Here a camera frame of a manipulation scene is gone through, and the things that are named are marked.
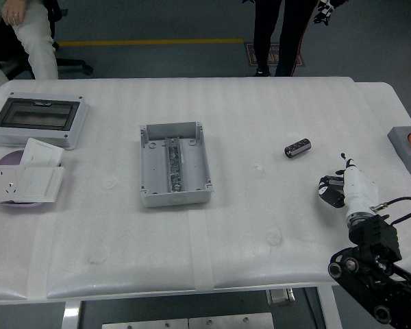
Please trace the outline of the seated person's hand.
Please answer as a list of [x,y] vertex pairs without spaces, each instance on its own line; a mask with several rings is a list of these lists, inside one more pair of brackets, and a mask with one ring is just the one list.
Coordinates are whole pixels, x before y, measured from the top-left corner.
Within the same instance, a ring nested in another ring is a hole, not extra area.
[[25,18],[27,0],[6,0],[2,7],[2,18],[6,25],[19,26]]

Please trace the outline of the standing person's left hand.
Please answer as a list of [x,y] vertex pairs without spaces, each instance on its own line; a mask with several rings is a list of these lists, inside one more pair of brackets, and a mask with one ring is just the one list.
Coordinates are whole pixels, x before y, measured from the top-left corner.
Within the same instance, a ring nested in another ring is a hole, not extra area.
[[320,0],[317,5],[317,13],[313,19],[314,24],[323,23],[328,26],[332,12],[346,1],[347,0]]

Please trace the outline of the robot right hand white shell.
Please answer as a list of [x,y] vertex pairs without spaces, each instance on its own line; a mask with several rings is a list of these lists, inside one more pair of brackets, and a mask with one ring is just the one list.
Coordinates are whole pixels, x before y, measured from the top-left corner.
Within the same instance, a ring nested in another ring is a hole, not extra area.
[[355,164],[352,158],[341,153],[345,168],[336,176],[326,175],[319,180],[319,197],[330,206],[347,209],[346,221],[351,227],[376,215],[378,188]]

